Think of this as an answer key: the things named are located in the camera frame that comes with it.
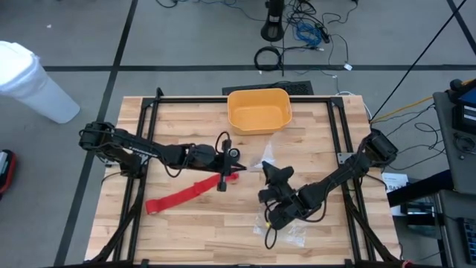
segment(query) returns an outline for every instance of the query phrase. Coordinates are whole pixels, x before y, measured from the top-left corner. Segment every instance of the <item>red strap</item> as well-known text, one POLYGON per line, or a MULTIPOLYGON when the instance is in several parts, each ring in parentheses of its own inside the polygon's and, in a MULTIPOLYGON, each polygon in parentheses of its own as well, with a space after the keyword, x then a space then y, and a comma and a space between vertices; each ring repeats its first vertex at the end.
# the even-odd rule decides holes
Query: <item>red strap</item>
MULTIPOLYGON (((226 181, 229 182, 231 180, 238 179, 238 176, 238 173, 232 173, 230 176, 226 177, 226 181)), ((200 194, 203 194, 204 192, 215 187, 219 180, 219 174, 213 175, 208 179, 202 180, 201 182, 195 182, 192 187, 179 191, 176 194, 171 194, 168 197, 162 197, 158 200, 147 200, 146 211, 148 214, 155 214, 192 200, 200 194)))

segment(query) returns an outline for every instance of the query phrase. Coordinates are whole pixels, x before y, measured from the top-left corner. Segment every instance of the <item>concrete floor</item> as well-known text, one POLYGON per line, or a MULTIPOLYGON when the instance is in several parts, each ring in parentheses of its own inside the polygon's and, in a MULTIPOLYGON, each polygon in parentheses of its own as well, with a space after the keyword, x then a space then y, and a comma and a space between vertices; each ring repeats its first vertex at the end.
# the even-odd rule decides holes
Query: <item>concrete floor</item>
MULTIPOLYGON (((263 19, 263 2, 239 0, 238 5, 249 16, 263 19)), ((345 14, 353 6, 350 0, 311 2, 319 14, 345 14)), ((157 86, 165 95, 220 95, 224 86, 278 80, 311 80, 315 94, 335 94, 335 81, 318 71, 304 75, 287 71, 285 77, 277 71, 239 71, 242 65, 252 66, 255 52, 268 43, 260 38, 262 22, 220 4, 189 1, 164 9, 153 0, 138 0, 125 49, 117 53, 130 7, 131 0, 0 0, 0 39, 18 42, 39 55, 46 69, 52 70, 50 76, 81 106, 73 121, 58 125, 14 100, 0 98, 0 144, 16 152, 20 163, 15 182, 0 202, 2 267, 53 264, 85 161, 85 152, 77 146, 77 131, 98 118, 98 113, 99 118, 115 123, 123 96, 153 95, 157 86), (119 65, 157 66, 160 71, 122 71, 119 65), (236 71, 220 71, 220 67, 200 71, 209 65, 230 65, 236 71), (84 67, 67 71, 58 66, 84 67), (106 88, 112 89, 109 105, 106 88)), ((461 11, 472 36, 476 36, 475 11, 476 1, 468 1, 461 11)), ((347 24, 328 27, 348 41, 349 64, 356 68, 330 71, 338 75, 339 89, 363 95, 375 112, 450 15, 446 0, 361 0, 347 24)), ((285 40, 286 46, 301 45, 290 34, 285 40)), ((327 64, 330 46, 323 48, 323 52, 290 52, 286 63, 327 64)), ((344 59, 344 45, 335 39, 332 64, 341 65, 344 59)), ((263 55, 262 60, 272 63, 274 56, 263 55)), ((410 73, 380 115, 445 90, 452 79, 474 78, 476 55, 453 20, 419 64, 424 71, 410 73)), ((433 111, 415 122, 419 121, 437 128, 433 111)), ((403 119, 396 119, 376 126, 389 133, 401 122, 403 119)), ((418 132, 412 124, 391 136, 400 149, 431 144, 433 138, 434 134, 418 132)), ((432 154, 425 148, 414 149, 393 166, 404 167, 432 154)), ((425 178, 446 168, 445 156, 438 156, 404 172, 425 178)), ((103 171, 94 162, 67 257, 69 264, 83 260, 103 171)), ((438 252, 435 240, 413 234, 400 221, 397 231, 405 258, 418 260, 438 252)), ((423 263, 438 264, 438 260, 434 257, 423 263)))

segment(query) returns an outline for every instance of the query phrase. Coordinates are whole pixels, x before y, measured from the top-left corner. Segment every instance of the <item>black metal frame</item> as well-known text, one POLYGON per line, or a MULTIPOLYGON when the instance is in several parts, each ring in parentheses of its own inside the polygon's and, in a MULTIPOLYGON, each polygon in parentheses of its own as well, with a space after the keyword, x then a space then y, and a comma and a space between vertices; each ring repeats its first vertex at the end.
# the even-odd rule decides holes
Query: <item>black metal frame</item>
MULTIPOLYGON (((152 107, 152 114, 151 114, 151 119, 149 123, 149 131, 147 135, 147 139, 152 141, 153 135, 154 135, 154 129, 155 129, 155 122, 157 118, 157 112, 158 112, 158 105, 160 103, 226 103, 227 97, 209 97, 209 98, 162 98, 161 97, 161 91, 158 89, 157 96, 155 98, 144 98, 142 100, 141 104, 141 113, 139 115, 139 121, 138 121, 138 128, 137 128, 137 133, 136 135, 143 135, 144 133, 144 124, 146 120, 146 112, 147 108, 152 107)), ((320 97, 291 97, 291 102, 292 103, 325 103, 327 105, 327 112, 329 115, 329 124, 331 128, 331 133, 332 133, 332 140, 334 143, 334 148, 335 148, 335 155, 337 158, 337 153, 341 153, 341 143, 339 141, 338 137, 338 129, 337 129, 337 124, 336 124, 336 119, 335 119, 335 113, 333 107, 338 108, 339 112, 339 117, 341 120, 341 125, 342 125, 342 131, 344 134, 344 141, 346 144, 347 152, 351 153, 353 152, 353 146, 352 142, 350 139, 350 131, 349 131, 349 126, 347 125, 347 117, 345 114, 345 108, 344 108, 344 102, 342 97, 330 97, 330 98, 320 98, 320 97)), ((115 250, 113 253, 112 260, 116 266, 109 266, 110 264, 113 263, 108 263, 108 262, 96 262, 96 263, 90 263, 88 264, 89 267, 193 267, 193 268, 200 268, 200 267, 210 267, 210 266, 203 266, 203 265, 192 265, 192 266, 184 266, 184 265, 147 265, 147 264, 142 264, 142 265, 134 265, 134 257, 135 257, 135 248, 137 245, 137 239, 138 239, 138 229, 140 225, 140 220, 141 220, 141 204, 144 202, 144 192, 145 192, 145 184, 147 180, 147 168, 148 168, 149 162, 146 161, 144 163, 144 167, 146 168, 146 173, 144 176, 139 180, 139 187, 138 187, 138 192, 136 199, 134 201, 134 204, 139 204, 140 206, 138 209, 135 210, 129 210, 130 204, 131 204, 131 198, 132 198, 132 189, 133 185, 136 179, 134 178, 128 178, 127 179, 127 184, 126 184, 126 189, 125 189, 125 194, 123 198, 123 206, 121 210, 121 215, 120 215, 120 222, 119 226, 122 229, 125 229, 127 225, 124 225, 124 223, 127 222, 126 218, 133 217, 133 223, 132 223, 132 233, 130 236, 130 241, 129 241, 129 248, 127 251, 127 258, 125 261, 121 261, 121 253, 122 253, 122 246, 123 246, 123 233, 121 234, 121 237, 118 240, 118 244, 115 246, 115 250)), ((357 199, 357 205, 358 209, 362 215, 362 217, 367 221, 367 214, 365 212, 365 204, 362 196, 362 192, 360 189, 360 185, 358 183, 358 179, 354 179, 354 187, 356 190, 356 199, 357 199)), ((350 198, 350 190, 348 188, 347 183, 343 184, 341 186, 342 188, 342 194, 344 196, 344 203, 347 204, 347 202, 352 202, 348 200, 352 200, 350 198)), ((357 230, 356 230, 356 224, 355 221, 350 214, 348 210, 346 210, 347 213, 347 224, 349 226, 349 234, 350 234, 350 241, 352 245, 352 250, 353 250, 353 255, 354 255, 354 260, 355 261, 361 261, 361 253, 358 245, 358 237, 357 237, 357 230)), ((370 241, 365 237, 365 244, 367 248, 367 254, 369 261, 375 261, 375 252, 373 251, 372 244, 370 241)), ((214 268, 222 268, 222 267, 236 267, 234 265, 213 265, 214 268)), ((272 265, 272 266, 267 266, 267 267, 280 267, 280 268, 285 268, 285 267, 295 267, 295 266, 279 266, 279 265, 272 265)), ((305 267, 327 267, 327 268, 341 268, 341 267, 348 267, 348 265, 309 265, 305 267)))

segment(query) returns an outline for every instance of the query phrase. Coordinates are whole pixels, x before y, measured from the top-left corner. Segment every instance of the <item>white bucket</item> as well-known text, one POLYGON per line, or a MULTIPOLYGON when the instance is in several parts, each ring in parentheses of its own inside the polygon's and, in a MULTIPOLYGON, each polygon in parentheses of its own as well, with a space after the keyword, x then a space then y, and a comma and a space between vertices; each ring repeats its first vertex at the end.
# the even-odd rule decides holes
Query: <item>white bucket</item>
POLYGON ((38 58, 16 43, 0 41, 0 94, 59 124, 69 122, 80 111, 79 105, 46 74, 38 58))

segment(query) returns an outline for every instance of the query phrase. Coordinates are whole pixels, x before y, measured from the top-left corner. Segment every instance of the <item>wooden table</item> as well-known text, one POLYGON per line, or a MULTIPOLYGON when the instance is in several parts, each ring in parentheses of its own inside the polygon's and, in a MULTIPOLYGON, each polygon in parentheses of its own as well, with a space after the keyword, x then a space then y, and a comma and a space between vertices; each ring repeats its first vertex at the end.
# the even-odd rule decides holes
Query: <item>wooden table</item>
MULTIPOLYGON (((141 101, 142 97, 124 98, 117 128, 135 133, 141 101)), ((344 97, 344 105, 356 150, 370 131, 364 103, 360 96, 349 96, 344 97)), ((326 105, 292 103, 292 112, 292 122, 274 137, 273 152, 276 166, 294 167, 295 174, 289 182, 299 188, 323 179, 337 168, 337 162, 326 105)), ((337 115, 340 140, 344 144, 337 115)), ((213 145, 223 130, 232 135, 234 147, 242 153, 239 162, 246 166, 253 158, 261 157, 271 138, 270 135, 234 135, 228 123, 226 103, 161 103, 154 141, 213 145)), ((117 168, 109 168, 106 175, 117 171, 117 168)), ((371 174, 380 178, 377 170, 372 170, 371 174)), ((165 173, 164 166, 153 159, 149 165, 145 200, 173 194, 211 175, 184 170, 180 177, 173 179, 165 173)), ((147 215, 143 209, 135 261, 148 258, 151 264, 342 264, 345 258, 353 258, 340 188, 329 194, 327 215, 322 222, 298 223, 306 226, 304 247, 278 241, 272 250, 267 250, 264 238, 253 233, 260 209, 257 192, 264 187, 264 182, 262 172, 245 171, 240 173, 237 183, 228 184, 225 193, 213 189, 160 214, 147 215)), ((103 183, 86 259, 99 253, 118 226, 125 185, 126 180, 121 176, 113 176, 103 183)), ((399 256, 385 187, 364 178, 362 191, 370 226, 384 245, 399 256)), ((367 255, 359 227, 358 235, 364 258, 367 255)))

